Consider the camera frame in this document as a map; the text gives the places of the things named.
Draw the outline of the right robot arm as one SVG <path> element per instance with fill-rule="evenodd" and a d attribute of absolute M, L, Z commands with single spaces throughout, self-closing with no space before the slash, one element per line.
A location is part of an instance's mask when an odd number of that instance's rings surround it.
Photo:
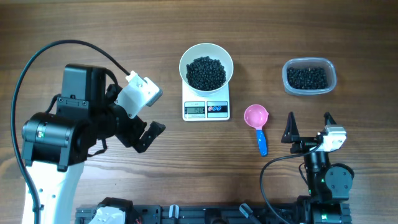
<path fill-rule="evenodd" d="M 354 171 L 342 163 L 332 164 L 329 154 L 346 141 L 346 130 L 324 114 L 325 127 L 314 137 L 301 137 L 292 112 L 288 114 L 282 143 L 291 143 L 291 154 L 301 154 L 307 176 L 308 195 L 299 196 L 293 214 L 286 214 L 292 223 L 347 224 L 352 222 L 346 203 L 353 186 Z"/>

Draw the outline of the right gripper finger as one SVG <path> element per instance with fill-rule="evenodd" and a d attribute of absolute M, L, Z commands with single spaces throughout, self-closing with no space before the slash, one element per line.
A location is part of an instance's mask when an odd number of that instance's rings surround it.
<path fill-rule="evenodd" d="M 327 125 L 335 125 L 336 121 L 333 119 L 332 115 L 329 112 L 326 112 L 323 115 L 324 119 L 325 119 L 325 126 Z"/>
<path fill-rule="evenodd" d="M 295 121 L 294 113 L 291 111 L 288 114 L 287 125 L 282 135 L 281 143 L 298 143 L 300 142 L 300 135 Z"/>

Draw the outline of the pink scoop blue handle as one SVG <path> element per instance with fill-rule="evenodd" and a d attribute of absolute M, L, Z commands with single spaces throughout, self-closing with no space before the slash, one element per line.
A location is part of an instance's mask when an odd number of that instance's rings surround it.
<path fill-rule="evenodd" d="M 257 145 L 261 156 L 268 155 L 268 147 L 265 134 L 262 130 L 267 123 L 269 113 L 262 105 L 248 106 L 244 112 L 244 121 L 246 124 L 256 130 Z"/>

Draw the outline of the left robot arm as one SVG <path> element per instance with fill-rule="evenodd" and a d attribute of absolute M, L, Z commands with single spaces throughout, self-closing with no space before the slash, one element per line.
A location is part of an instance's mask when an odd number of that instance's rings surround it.
<path fill-rule="evenodd" d="M 22 128 L 22 158 L 34 184 L 27 196 L 37 195 L 39 209 L 24 205 L 22 221 L 39 217 L 41 223 L 68 223 L 77 183 L 89 149 L 98 141 L 116 137 L 125 146 L 143 153 L 165 126 L 139 117 L 152 106 L 162 90 L 149 78 L 131 72 L 128 84 L 106 84 L 114 73 L 107 68 L 69 64 L 63 73 L 62 91 L 47 111 L 36 113 Z"/>

